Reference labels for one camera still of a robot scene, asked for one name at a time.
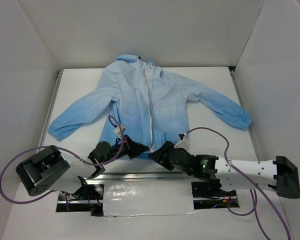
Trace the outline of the light blue zip jacket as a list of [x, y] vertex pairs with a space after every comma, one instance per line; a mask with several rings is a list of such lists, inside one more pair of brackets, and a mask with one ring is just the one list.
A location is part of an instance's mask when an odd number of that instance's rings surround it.
[[236, 129], [252, 123], [243, 107], [215, 89], [126, 54], [104, 68], [97, 87], [53, 120], [48, 133], [62, 141], [108, 111], [133, 141], [154, 152], [189, 130], [187, 102], [202, 103]]

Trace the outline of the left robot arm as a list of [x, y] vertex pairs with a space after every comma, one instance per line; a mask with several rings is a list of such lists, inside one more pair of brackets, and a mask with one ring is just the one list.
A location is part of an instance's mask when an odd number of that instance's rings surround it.
[[98, 164], [115, 156], [134, 159], [148, 150], [147, 146], [124, 135], [123, 139], [117, 138], [114, 145], [99, 142], [86, 159], [92, 163], [89, 165], [71, 153], [62, 154], [59, 148], [50, 145], [21, 162], [15, 170], [31, 197], [51, 190], [67, 192], [81, 200], [88, 194], [87, 179], [96, 178], [105, 171], [105, 167]]

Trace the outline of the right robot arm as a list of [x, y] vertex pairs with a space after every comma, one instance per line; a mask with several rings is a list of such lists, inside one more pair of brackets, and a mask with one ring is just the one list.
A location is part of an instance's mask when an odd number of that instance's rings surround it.
[[215, 155], [192, 155], [166, 141], [148, 157], [169, 171], [178, 169], [207, 182], [208, 192], [213, 196], [223, 191], [262, 189], [286, 199], [300, 198], [298, 168], [285, 156], [267, 161], [226, 160]]

